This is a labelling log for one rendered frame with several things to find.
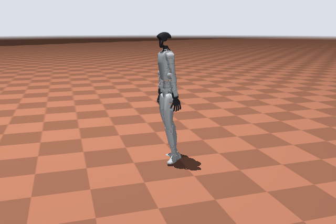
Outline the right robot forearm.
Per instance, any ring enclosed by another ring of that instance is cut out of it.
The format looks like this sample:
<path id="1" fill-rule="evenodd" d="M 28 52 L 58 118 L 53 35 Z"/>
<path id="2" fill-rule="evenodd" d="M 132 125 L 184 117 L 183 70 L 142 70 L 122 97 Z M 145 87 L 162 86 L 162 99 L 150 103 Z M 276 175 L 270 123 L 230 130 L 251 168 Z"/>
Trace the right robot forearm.
<path id="1" fill-rule="evenodd" d="M 162 88 L 164 87 L 164 84 L 163 84 L 164 80 L 161 80 L 160 76 L 159 76 L 159 89 L 161 90 L 162 92 Z"/>

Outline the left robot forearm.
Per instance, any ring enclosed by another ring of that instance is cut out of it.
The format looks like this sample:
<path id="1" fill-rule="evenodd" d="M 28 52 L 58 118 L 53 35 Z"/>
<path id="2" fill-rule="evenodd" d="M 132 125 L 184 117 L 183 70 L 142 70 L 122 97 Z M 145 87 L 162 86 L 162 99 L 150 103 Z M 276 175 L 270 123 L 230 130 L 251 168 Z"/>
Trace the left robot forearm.
<path id="1" fill-rule="evenodd" d="M 171 80 L 170 80 L 170 84 L 171 84 L 171 91 L 174 94 L 174 97 L 178 96 L 178 92 L 177 92 L 177 78 L 174 72 L 171 73 Z"/>

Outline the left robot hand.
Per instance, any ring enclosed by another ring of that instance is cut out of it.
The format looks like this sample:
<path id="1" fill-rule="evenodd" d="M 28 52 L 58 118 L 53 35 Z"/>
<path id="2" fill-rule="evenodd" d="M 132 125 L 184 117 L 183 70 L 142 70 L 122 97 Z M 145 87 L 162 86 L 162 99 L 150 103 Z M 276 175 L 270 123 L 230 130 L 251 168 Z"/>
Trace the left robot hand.
<path id="1" fill-rule="evenodd" d="M 176 106 L 176 111 L 177 110 L 179 111 L 179 109 L 181 109 L 181 105 L 180 105 L 180 101 L 179 101 L 178 97 L 179 96 L 174 97 L 174 94 L 172 93 L 173 103 L 172 103 L 170 108 L 172 108 L 172 106 L 174 105 L 174 110 L 173 111 L 175 111 L 175 106 Z M 180 106 L 180 108 L 179 108 L 179 106 Z"/>

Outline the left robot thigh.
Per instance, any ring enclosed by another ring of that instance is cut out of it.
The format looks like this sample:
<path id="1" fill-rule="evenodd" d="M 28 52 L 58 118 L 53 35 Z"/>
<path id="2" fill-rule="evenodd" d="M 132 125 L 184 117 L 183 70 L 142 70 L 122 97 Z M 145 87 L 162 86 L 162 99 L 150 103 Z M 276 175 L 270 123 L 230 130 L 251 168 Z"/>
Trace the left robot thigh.
<path id="1" fill-rule="evenodd" d="M 164 114 L 164 122 L 165 122 L 165 130 L 172 130 L 173 127 L 173 106 L 171 107 L 171 104 L 173 103 L 173 98 L 172 98 L 172 92 L 168 91 L 168 94 L 164 96 L 164 101 L 163 101 L 163 114 Z"/>

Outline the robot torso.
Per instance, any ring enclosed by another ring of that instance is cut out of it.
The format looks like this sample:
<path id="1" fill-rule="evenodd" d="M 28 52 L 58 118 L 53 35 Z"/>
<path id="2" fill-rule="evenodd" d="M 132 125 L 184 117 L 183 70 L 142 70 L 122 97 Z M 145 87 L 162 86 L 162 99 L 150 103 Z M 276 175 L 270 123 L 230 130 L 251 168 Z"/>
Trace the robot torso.
<path id="1" fill-rule="evenodd" d="M 162 49 L 163 50 L 163 49 Z M 165 53 L 167 52 L 172 52 L 170 50 L 164 49 L 165 51 L 163 52 L 159 52 L 158 54 L 158 66 L 159 66 L 159 73 L 160 73 L 160 78 L 161 80 L 166 80 L 165 82 L 163 82 L 164 87 L 162 88 L 162 94 L 163 96 L 165 96 L 166 94 L 168 94 L 168 91 L 171 92 L 171 84 L 170 84 L 170 80 L 167 77 L 167 74 L 170 72 L 169 68 L 168 68 L 168 64 L 167 64 L 167 60 L 165 58 Z"/>

